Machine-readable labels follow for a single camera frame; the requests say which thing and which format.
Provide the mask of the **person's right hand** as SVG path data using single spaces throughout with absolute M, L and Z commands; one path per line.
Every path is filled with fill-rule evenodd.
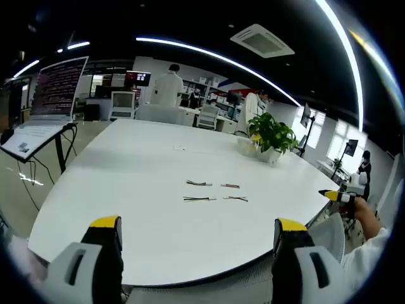
M 360 221 L 360 224 L 365 232 L 379 231 L 379 222 L 363 198 L 355 197 L 354 216 Z

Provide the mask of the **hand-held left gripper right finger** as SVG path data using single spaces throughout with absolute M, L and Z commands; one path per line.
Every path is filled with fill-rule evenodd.
M 311 228 L 275 220 L 272 303 L 345 303 L 352 294 L 341 264 L 342 219 L 330 217 Z

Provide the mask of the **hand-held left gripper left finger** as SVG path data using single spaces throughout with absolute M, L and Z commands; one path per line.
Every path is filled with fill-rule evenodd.
M 70 243 L 48 266 L 48 303 L 122 302 L 122 218 L 93 221 L 80 242 Z

